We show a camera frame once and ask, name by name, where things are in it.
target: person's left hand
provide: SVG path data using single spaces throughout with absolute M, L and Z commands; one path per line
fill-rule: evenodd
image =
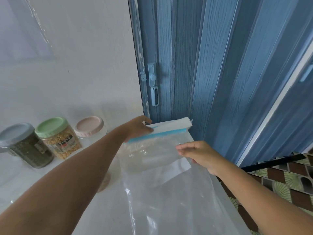
M 121 125 L 121 127 L 123 127 L 123 129 L 125 129 L 127 133 L 127 138 L 124 142 L 128 142 L 131 138 L 140 137 L 142 135 L 153 132 L 153 128 L 145 126 L 143 122 L 151 124 L 152 120 L 142 115 Z

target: forearm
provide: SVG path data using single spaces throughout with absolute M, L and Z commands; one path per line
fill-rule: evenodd
M 114 129 L 36 182 L 0 216 L 5 234 L 20 234 L 16 226 L 24 234 L 71 234 L 126 136 L 122 126 Z
M 218 176 L 266 234 L 312 234 L 313 218 L 226 162 Z

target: jar lid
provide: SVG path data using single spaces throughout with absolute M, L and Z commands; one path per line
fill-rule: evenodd
M 40 123 L 35 128 L 35 133 L 40 138 L 49 138 L 65 130 L 67 126 L 68 122 L 65 118 L 54 117 Z
M 19 123 L 7 127 L 0 133 L 0 147 L 7 148 L 14 145 L 34 132 L 34 127 L 30 123 Z
M 103 119 L 97 116 L 90 116 L 82 119 L 74 127 L 78 137 L 90 137 L 98 133 L 104 126 Z

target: blue adhesive strip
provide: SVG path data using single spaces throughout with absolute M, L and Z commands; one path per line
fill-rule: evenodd
M 187 128 L 183 128 L 183 129 L 170 130 L 170 131 L 166 131 L 166 132 L 162 132 L 162 133 L 148 134 L 145 136 L 132 138 L 127 143 L 138 142 L 138 141 L 145 140 L 148 138 L 164 137 L 164 136 L 167 136 L 169 134 L 182 133 L 182 132 L 186 132 L 186 131 L 187 131 Z

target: gray lid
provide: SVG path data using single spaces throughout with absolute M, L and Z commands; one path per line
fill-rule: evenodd
M 7 127 L 0 132 L 0 147 L 7 148 L 26 139 L 34 132 L 35 128 L 30 123 L 19 123 Z

